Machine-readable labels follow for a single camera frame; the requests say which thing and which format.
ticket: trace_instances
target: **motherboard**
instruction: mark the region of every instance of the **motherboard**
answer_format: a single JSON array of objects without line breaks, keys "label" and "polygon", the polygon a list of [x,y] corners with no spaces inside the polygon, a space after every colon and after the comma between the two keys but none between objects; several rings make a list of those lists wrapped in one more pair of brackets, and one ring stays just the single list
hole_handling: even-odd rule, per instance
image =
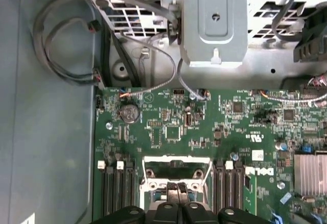
[{"label": "motherboard", "polygon": [[[190,199],[215,213],[326,221],[326,108],[260,90],[199,89],[203,101],[184,89],[124,95],[135,91],[96,97],[94,220],[128,205],[147,210],[167,199],[167,182],[185,182]],[[300,99],[316,90],[269,94]]]}]

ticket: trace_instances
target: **silver heatsink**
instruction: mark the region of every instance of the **silver heatsink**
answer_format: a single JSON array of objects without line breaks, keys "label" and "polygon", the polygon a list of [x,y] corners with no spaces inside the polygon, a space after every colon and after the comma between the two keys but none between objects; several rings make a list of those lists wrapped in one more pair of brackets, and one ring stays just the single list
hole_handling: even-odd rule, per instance
[{"label": "silver heatsink", "polygon": [[327,155],[294,156],[294,190],[302,196],[327,193]]}]

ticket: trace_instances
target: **wire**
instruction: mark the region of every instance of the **wire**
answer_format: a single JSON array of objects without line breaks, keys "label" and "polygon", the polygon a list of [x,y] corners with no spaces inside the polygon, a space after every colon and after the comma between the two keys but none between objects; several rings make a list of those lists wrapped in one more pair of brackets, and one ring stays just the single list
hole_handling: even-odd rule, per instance
[{"label": "wire", "polygon": [[[147,44],[152,45],[152,43],[154,41],[156,41],[158,39],[163,39],[166,35],[167,35],[167,33],[158,33],[156,35],[153,35],[148,39]],[[139,71],[139,79],[140,79],[142,85],[146,86],[144,60],[145,60],[145,55],[141,54],[138,59],[138,71]]]},{"label": "wire", "polygon": [[268,96],[262,90],[260,91],[260,93],[263,97],[268,98]]},{"label": "wire", "polygon": [[288,3],[279,11],[279,13],[274,17],[271,24],[271,29],[274,32],[275,36],[283,41],[287,42],[299,42],[302,38],[302,33],[296,35],[281,35],[277,31],[277,27],[281,20],[284,18],[286,13],[290,10],[292,4],[295,0],[289,0]]},{"label": "wire", "polygon": [[181,58],[178,62],[177,65],[177,76],[178,76],[178,80],[181,83],[181,85],[192,95],[194,95],[194,97],[196,97],[199,100],[205,100],[204,97],[200,96],[198,93],[196,93],[195,91],[193,91],[183,80],[182,75],[181,75],[181,69],[182,69],[182,65],[183,65],[183,59]]},{"label": "wire", "polygon": [[[55,10],[56,8],[58,8],[59,6],[69,3],[70,1],[72,0],[51,0],[39,11],[33,25],[33,45],[34,45],[34,51],[36,57],[41,63],[45,64],[52,72],[54,72],[59,77],[65,80],[68,80],[68,78],[65,77],[65,74],[68,73],[63,72],[63,70],[60,70],[58,72],[58,70],[56,70],[58,66],[54,68],[51,64],[49,64],[51,60],[49,59],[45,47],[43,46],[42,36],[44,31],[44,22],[46,17],[49,15],[49,13]],[[157,4],[148,2],[146,0],[121,0],[121,1],[124,1],[127,4],[137,5],[141,8],[145,8],[148,11],[154,12],[156,15],[163,16],[164,18],[166,18],[168,21],[172,23],[173,28],[177,28],[178,21],[176,16],[166,8],[163,8]],[[83,83],[89,84],[90,82],[81,81],[81,83],[79,84],[83,84]]]},{"label": "wire", "polygon": [[141,91],[128,92],[128,93],[125,93],[125,94],[120,95],[120,97],[144,94],[144,93],[150,92],[150,91],[152,91],[152,90],[155,90],[155,89],[161,88],[161,87],[163,87],[163,86],[165,86],[165,85],[167,85],[167,84],[169,84],[170,82],[173,81],[173,79],[174,79],[175,76],[176,76],[176,64],[175,64],[175,62],[174,62],[174,59],[173,59],[173,58],[172,58],[172,57],[171,57],[167,52],[164,52],[163,50],[161,50],[161,49],[159,49],[159,48],[157,48],[157,47],[154,47],[154,46],[152,46],[152,45],[150,45],[150,44],[148,44],[148,43],[144,43],[144,42],[139,41],[139,40],[137,40],[137,39],[133,39],[133,38],[131,38],[131,37],[128,37],[128,36],[124,35],[123,32],[121,32],[121,37],[124,38],[124,39],[127,39],[127,40],[134,41],[134,42],[136,42],[136,43],[139,43],[139,44],[141,44],[141,45],[143,45],[143,46],[145,46],[145,47],[147,47],[147,48],[149,48],[149,49],[152,49],[152,50],[154,50],[154,51],[159,51],[159,52],[165,54],[165,55],[169,58],[169,60],[171,61],[171,63],[172,63],[173,73],[172,73],[171,77],[170,77],[167,81],[162,82],[162,83],[160,83],[160,84],[158,84],[158,85],[156,85],[156,86],[154,86],[154,87],[151,87],[151,88],[148,88],[148,89],[145,89],[145,90],[141,90]]},{"label": "wire", "polygon": [[126,68],[127,75],[129,77],[129,80],[131,82],[132,87],[140,87],[141,81],[139,79],[137,69],[131,59],[131,57],[127,54],[126,50],[124,49],[123,45],[119,41],[118,37],[114,34],[113,30],[111,28],[108,28],[109,32],[112,37],[112,43],[114,47],[116,48],[116,51],[119,55],[120,60],[122,61],[123,65]]},{"label": "wire", "polygon": [[61,21],[52,29],[52,31],[49,33],[48,37],[46,38],[44,44],[44,50],[47,55],[47,61],[44,64],[46,65],[46,67],[48,67],[51,71],[54,71],[54,73],[58,74],[58,76],[64,79],[65,81],[71,80],[79,84],[92,84],[95,83],[92,78],[93,73],[86,73],[86,74],[71,73],[68,70],[64,69],[61,65],[53,61],[50,55],[51,44],[53,40],[56,38],[56,36],[58,35],[58,33],[64,30],[65,28],[67,28],[68,26],[77,22],[81,22],[83,26],[88,30],[87,22],[80,17],[72,17],[67,20]]},{"label": "wire", "polygon": [[278,101],[278,102],[289,102],[289,103],[313,103],[316,101],[320,101],[324,98],[327,97],[327,93],[325,95],[322,95],[320,97],[317,98],[312,98],[312,99],[285,99],[285,98],[277,98],[277,97],[272,97],[272,96],[268,96],[267,94],[265,94],[263,91],[260,92],[261,95],[263,97],[265,97],[268,100],[272,100],[272,101]]}]

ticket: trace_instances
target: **green circuit board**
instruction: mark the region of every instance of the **green circuit board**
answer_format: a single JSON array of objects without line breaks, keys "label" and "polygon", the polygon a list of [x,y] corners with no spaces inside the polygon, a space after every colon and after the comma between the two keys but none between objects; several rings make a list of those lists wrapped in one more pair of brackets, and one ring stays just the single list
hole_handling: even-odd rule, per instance
[{"label": "green circuit board", "polygon": [[[210,157],[213,162],[237,161],[247,168],[242,179],[242,208],[265,219],[272,213],[289,222],[290,212],[310,215],[317,213],[325,219],[327,203],[324,196],[315,202],[304,202],[294,191],[294,154],[303,149],[324,150],[327,110],[310,104],[281,103],[264,98],[258,90],[200,89],[205,101],[191,99],[182,89],[158,89],[149,93],[120,98],[124,92],[106,88],[97,96],[95,126],[94,205],[93,219],[105,213],[110,201],[139,204],[139,184],[143,179],[144,156]],[[270,91],[270,95],[298,99],[300,91]],[[98,162],[110,165],[125,161],[133,168],[133,175],[119,176],[133,182],[132,189],[118,197],[108,196],[105,189],[108,172],[99,170]],[[173,174],[188,175],[187,168],[176,163],[151,166]],[[208,204],[213,208],[215,198],[214,175],[207,179]]]}]

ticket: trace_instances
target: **ram slot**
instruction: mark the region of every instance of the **ram slot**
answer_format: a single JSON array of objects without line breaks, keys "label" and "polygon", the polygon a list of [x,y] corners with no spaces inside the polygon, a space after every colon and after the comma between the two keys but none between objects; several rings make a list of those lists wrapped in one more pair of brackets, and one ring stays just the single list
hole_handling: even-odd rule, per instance
[{"label": "ram slot", "polygon": [[112,206],[112,189],[113,189],[113,179],[114,173],[103,173],[103,186],[102,186],[102,215],[106,216],[112,213],[113,206]]},{"label": "ram slot", "polygon": [[235,206],[235,170],[226,171],[226,207]]},{"label": "ram slot", "polygon": [[235,164],[235,208],[243,209],[244,168],[241,162]]},{"label": "ram slot", "polygon": [[134,188],[135,188],[135,174],[134,169],[127,169],[125,171],[125,196],[123,198],[123,207],[134,205]]},{"label": "ram slot", "polygon": [[223,162],[217,162],[214,174],[214,213],[226,207],[226,171]]},{"label": "ram slot", "polygon": [[113,180],[113,188],[112,188],[112,196],[113,196],[113,212],[122,208],[122,180],[123,180],[123,170],[114,170],[114,180]]}]

